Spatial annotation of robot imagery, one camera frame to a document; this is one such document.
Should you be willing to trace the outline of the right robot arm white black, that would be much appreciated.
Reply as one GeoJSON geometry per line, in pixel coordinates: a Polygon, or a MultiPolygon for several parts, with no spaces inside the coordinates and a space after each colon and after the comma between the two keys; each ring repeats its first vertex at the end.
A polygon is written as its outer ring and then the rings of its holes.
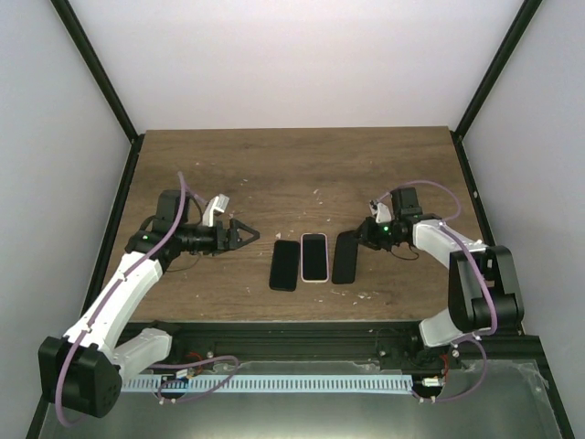
{"type": "Polygon", "coordinates": [[[419,323],[420,337],[406,346],[409,363],[428,368],[439,348],[478,341],[499,329],[518,327],[525,315],[512,252],[472,240],[448,218],[425,213],[414,186],[402,185],[369,202],[370,215],[350,235],[374,251],[402,244],[425,252],[448,271],[447,307],[419,323]]]}

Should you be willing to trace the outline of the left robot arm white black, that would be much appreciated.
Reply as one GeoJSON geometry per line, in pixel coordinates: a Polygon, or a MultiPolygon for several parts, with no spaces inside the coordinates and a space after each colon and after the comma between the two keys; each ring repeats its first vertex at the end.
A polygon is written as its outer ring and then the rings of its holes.
{"type": "Polygon", "coordinates": [[[120,336],[146,293],[182,253],[218,255],[238,250],[260,233],[237,219],[224,225],[218,216],[229,197],[197,202],[200,219],[188,220],[195,195],[187,189],[163,191],[156,212],[128,240],[111,280],[78,322],[60,337],[47,337],[38,350],[42,397],[57,408],[96,418],[109,413],[123,384],[161,363],[177,369],[186,345],[163,329],[148,327],[128,342],[120,336]]]}

